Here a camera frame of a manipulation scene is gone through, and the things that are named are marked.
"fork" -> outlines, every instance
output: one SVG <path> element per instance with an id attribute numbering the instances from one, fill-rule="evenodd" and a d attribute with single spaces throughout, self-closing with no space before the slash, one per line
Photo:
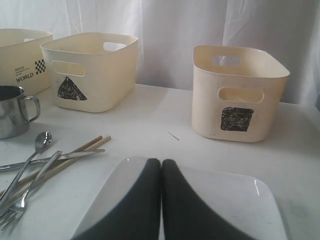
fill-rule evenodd
<path id="1" fill-rule="evenodd" d="M 41 168 L 36 178 L 31 182 L 27 190 L 23 193 L 22 197 L 15 201 L 8 210 L 0 217 L 0 227 L 1 231 L 5 230 L 13 223 L 17 222 L 27 210 L 27 197 L 31 190 L 33 190 L 35 183 L 47 172 L 50 166 L 55 160 L 57 160 L 62 151 L 57 151 L 50 160 Z"/>

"white table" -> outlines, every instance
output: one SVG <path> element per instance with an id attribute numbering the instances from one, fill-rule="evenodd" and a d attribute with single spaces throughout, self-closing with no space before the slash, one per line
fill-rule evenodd
<path id="1" fill-rule="evenodd" d="M 50 179 L 32 197 L 15 231 L 0 233 L 0 239 L 70 239 L 114 167 L 132 156 L 254 176 L 274 193 L 289 240 L 320 239 L 320 113 L 315 107 L 281 103 L 266 140 L 239 143 L 193 131 L 187 90 L 137 85 L 114 109 L 99 114 L 59 108 L 48 90 L 38 97 L 42 113 L 30 130 L 0 140 L 2 165 L 24 161 L 42 131 L 54 137 L 44 156 L 72 151 L 98 135 L 113 139 L 103 146 L 105 154 L 79 160 Z M 14 174 L 0 174 L 1 189 Z"/>

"checkered pattern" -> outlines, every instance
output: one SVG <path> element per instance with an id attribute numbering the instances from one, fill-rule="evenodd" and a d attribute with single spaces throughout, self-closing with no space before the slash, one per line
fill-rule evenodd
<path id="1" fill-rule="evenodd" d="M 34 64 L 35 64 L 35 73 L 37 75 L 43 73 L 46 70 L 45 61 L 43 59 L 39 61 L 35 61 Z"/>

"plastic storage basket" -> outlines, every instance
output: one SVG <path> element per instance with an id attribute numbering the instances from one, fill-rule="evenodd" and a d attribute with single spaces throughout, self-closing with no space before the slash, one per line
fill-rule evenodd
<path id="1" fill-rule="evenodd" d="M 104 43 L 123 44 L 115 51 Z M 138 38 L 110 33 L 80 33 L 41 45 L 55 103 L 100 113 L 111 109 L 136 82 Z"/>
<path id="2" fill-rule="evenodd" d="M 52 33 L 0 29 L 0 36 L 0 85 L 23 87 L 26 95 L 34 95 L 49 88 L 40 44 L 51 41 Z"/>
<path id="3" fill-rule="evenodd" d="M 195 47 L 193 129 L 210 139 L 263 140 L 270 131 L 289 74 L 284 66 L 262 50 L 233 46 Z"/>

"chopsticks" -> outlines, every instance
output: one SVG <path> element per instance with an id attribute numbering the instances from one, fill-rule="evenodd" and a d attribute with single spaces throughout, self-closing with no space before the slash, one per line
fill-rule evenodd
<path id="1" fill-rule="evenodd" d="M 84 150 L 95 150 L 99 147 L 101 147 L 102 145 L 104 145 L 105 143 L 107 143 L 108 141 L 111 140 L 111 136 L 106 136 L 106 137 L 102 137 L 102 136 L 98 136 L 95 139 L 87 142 L 86 144 L 78 147 L 77 149 L 75 149 L 72 152 L 79 152 L 79 151 L 84 151 Z M 72 158 L 63 162 L 58 162 L 56 165 L 52 166 L 50 168 L 50 170 L 48 170 L 46 172 L 46 174 L 44 174 L 37 182 L 36 186 L 39 186 L 41 184 L 43 184 L 44 182 L 46 182 L 47 180 L 49 180 L 50 178 L 52 178 L 53 176 L 55 176 L 56 174 L 60 173 L 61 171 L 63 171 L 64 169 L 66 169 L 67 167 L 69 167 L 70 165 L 74 164 L 79 158 Z M 7 200 L 8 203 L 12 203 L 15 200 L 17 200 L 22 194 L 23 192 L 27 189 L 28 185 L 39 173 L 39 171 L 34 172 L 33 174 L 25 177 L 24 179 L 20 180 L 17 184 L 16 190 L 13 192 L 13 194 L 10 196 L 10 198 Z"/>

